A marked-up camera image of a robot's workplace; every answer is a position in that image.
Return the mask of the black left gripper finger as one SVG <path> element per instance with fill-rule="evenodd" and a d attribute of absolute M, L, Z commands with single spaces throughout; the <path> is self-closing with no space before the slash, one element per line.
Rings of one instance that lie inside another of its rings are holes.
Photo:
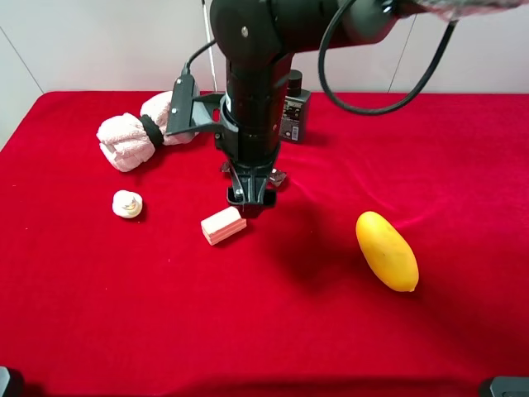
<path fill-rule="evenodd" d="M 228 187 L 226 200 L 231 206 L 242 207 L 247 204 L 247 193 L 242 187 Z"/>

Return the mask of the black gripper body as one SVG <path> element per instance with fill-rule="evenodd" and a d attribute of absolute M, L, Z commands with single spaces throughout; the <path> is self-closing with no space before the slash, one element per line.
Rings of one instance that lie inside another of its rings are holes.
<path fill-rule="evenodd" d="M 216 139 L 230 165 L 231 186 L 242 187 L 247 203 L 263 200 L 268 178 L 279 155 L 280 118 L 271 97 L 250 98 L 225 94 L 221 99 L 220 122 L 225 127 Z"/>

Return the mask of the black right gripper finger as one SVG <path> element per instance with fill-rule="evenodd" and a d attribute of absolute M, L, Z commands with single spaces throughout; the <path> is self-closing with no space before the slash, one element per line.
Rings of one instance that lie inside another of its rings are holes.
<path fill-rule="evenodd" d="M 263 200 L 259 203 L 246 203 L 243 205 L 243 218 L 255 219 L 263 211 L 271 209 L 277 202 L 277 191 L 275 189 L 265 189 Z"/>

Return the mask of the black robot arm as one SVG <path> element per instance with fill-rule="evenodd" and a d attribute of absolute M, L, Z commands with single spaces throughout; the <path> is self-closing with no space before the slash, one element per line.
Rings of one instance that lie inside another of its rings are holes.
<path fill-rule="evenodd" d="M 231 168 L 226 198 L 245 218 L 272 208 L 268 178 L 279 154 L 279 130 L 294 55 L 317 50 L 343 1 L 214 1 L 212 31 L 226 57 L 220 102 L 224 132 L 216 147 Z"/>

